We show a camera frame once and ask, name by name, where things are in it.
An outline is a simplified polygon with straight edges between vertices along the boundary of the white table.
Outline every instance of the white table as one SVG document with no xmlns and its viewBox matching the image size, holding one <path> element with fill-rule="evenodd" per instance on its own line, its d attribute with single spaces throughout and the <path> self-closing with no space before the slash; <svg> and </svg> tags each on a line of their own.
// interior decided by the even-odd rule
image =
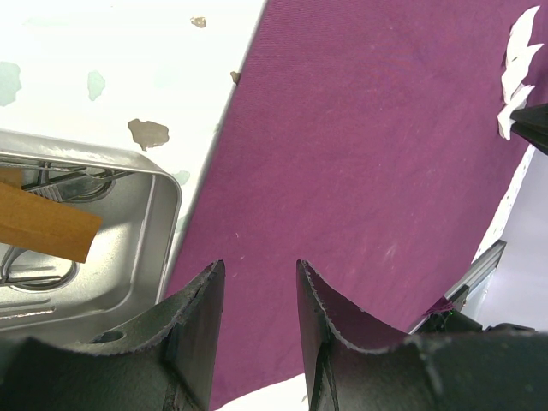
<svg viewBox="0 0 548 411">
<path fill-rule="evenodd" d="M 230 72 L 241 68 L 262 7 L 263 0 L 0 5 L 0 62 L 21 71 L 18 78 L 13 64 L 11 71 L 5 65 L 0 71 L 0 92 L 21 82 L 13 103 L 0 96 L 6 104 L 0 106 L 0 128 L 142 152 L 128 122 L 138 118 L 167 126 L 169 142 L 143 153 L 182 186 L 180 233 L 234 87 Z M 198 17 L 205 18 L 205 27 L 192 24 Z M 531 154 L 518 168 L 479 253 L 502 234 Z M 307 408 L 305 394 L 299 376 L 223 410 L 301 410 Z"/>
</svg>

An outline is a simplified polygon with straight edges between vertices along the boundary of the black object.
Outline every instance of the black object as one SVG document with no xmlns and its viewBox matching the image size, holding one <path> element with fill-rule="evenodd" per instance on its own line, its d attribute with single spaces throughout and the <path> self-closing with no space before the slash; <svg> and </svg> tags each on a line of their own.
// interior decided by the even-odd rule
<svg viewBox="0 0 548 411">
<path fill-rule="evenodd" d="M 501 323 L 494 327 L 487 327 L 485 331 L 535 331 L 534 328 L 526 327 L 525 325 L 517 325 L 511 323 Z"/>
<path fill-rule="evenodd" d="M 90 343 L 0 340 L 0 409 L 207 410 L 224 264 Z"/>
<path fill-rule="evenodd" d="M 459 311 L 452 310 L 431 314 L 416 332 L 420 334 L 423 332 L 481 332 L 482 330 L 483 326 L 480 323 Z"/>
<path fill-rule="evenodd" d="M 511 130 L 548 155 L 548 104 L 515 110 Z"/>
<path fill-rule="evenodd" d="M 310 411 L 544 410 L 548 336 L 396 330 L 297 262 Z"/>
</svg>

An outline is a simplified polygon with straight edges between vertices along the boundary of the white surface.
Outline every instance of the white surface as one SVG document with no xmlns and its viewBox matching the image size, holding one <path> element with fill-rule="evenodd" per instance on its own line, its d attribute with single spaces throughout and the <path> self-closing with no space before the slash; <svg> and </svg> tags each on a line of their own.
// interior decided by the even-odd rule
<svg viewBox="0 0 548 411">
<path fill-rule="evenodd" d="M 128 122 L 167 126 L 170 142 L 146 155 L 179 179 L 184 221 L 233 88 L 229 73 L 241 66 L 262 6 L 263 0 L 0 5 L 0 62 L 19 65 L 22 84 L 16 101 L 0 107 L 0 128 L 142 152 Z M 201 16 L 205 28 L 190 23 Z M 105 88 L 91 101 L 87 78 L 95 71 Z M 482 250 L 498 239 L 526 169 L 518 169 Z M 305 395 L 301 375 L 222 410 L 301 411 Z"/>
<path fill-rule="evenodd" d="M 518 165 L 517 169 L 515 169 L 515 173 L 512 177 L 508 190 L 501 199 L 497 211 L 495 212 L 495 216 L 493 217 L 491 224 L 489 225 L 489 228 L 487 229 L 483 240 L 478 247 L 474 260 L 476 260 L 482 253 L 484 253 L 490 246 L 502 237 L 504 227 L 506 227 L 506 223 L 508 222 L 510 213 L 512 212 L 515 199 L 517 198 L 517 194 L 520 192 L 521 184 L 525 178 L 527 170 L 529 169 L 529 164 L 531 163 L 534 153 L 535 148 L 533 146 L 529 146 L 525 151 L 520 165 Z"/>
<path fill-rule="evenodd" d="M 529 66 L 533 61 L 533 57 L 542 48 L 543 45 L 530 45 L 512 62 L 503 73 L 503 95 L 504 103 L 509 104 L 514 98 L 517 87 L 529 73 Z"/>
<path fill-rule="evenodd" d="M 498 113 L 498 132 L 505 140 L 510 140 L 510 131 L 514 120 L 510 119 L 510 115 L 514 110 L 522 109 L 527 105 L 527 98 L 534 89 L 534 86 L 519 85 L 519 89 L 515 92 L 512 100 L 504 106 L 500 113 Z"/>
<path fill-rule="evenodd" d="M 508 244 L 477 320 L 548 331 L 548 157 L 536 152 L 503 240 Z"/>
</svg>

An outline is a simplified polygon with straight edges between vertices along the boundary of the green paint stain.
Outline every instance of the green paint stain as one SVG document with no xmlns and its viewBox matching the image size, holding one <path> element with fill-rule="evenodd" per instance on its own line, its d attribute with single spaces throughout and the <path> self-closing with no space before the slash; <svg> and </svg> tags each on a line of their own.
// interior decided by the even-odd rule
<svg viewBox="0 0 548 411">
<path fill-rule="evenodd" d="M 90 71 L 87 75 L 87 91 L 89 99 L 95 101 L 99 97 L 106 86 L 104 77 L 98 71 Z"/>
<path fill-rule="evenodd" d="M 180 185 L 184 186 L 190 178 L 190 173 L 185 170 L 181 170 L 173 175 Z"/>
<path fill-rule="evenodd" d="M 21 90 L 21 69 L 15 63 L 0 62 L 0 106 L 12 104 Z"/>
</svg>

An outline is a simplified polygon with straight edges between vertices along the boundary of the metal container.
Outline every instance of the metal container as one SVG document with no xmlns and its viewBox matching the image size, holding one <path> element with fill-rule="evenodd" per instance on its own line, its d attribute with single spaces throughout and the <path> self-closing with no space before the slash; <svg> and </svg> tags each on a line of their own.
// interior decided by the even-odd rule
<svg viewBox="0 0 548 411">
<path fill-rule="evenodd" d="M 181 204 L 172 176 L 137 152 L 5 131 L 0 131 L 0 157 L 133 172 L 101 200 L 72 204 L 103 219 L 74 279 L 40 291 L 0 287 L 0 337 L 86 341 L 162 300 L 174 264 L 170 248 Z M 7 248 L 0 244 L 0 259 Z M 54 265 L 49 256 L 25 254 L 18 264 Z"/>
</svg>

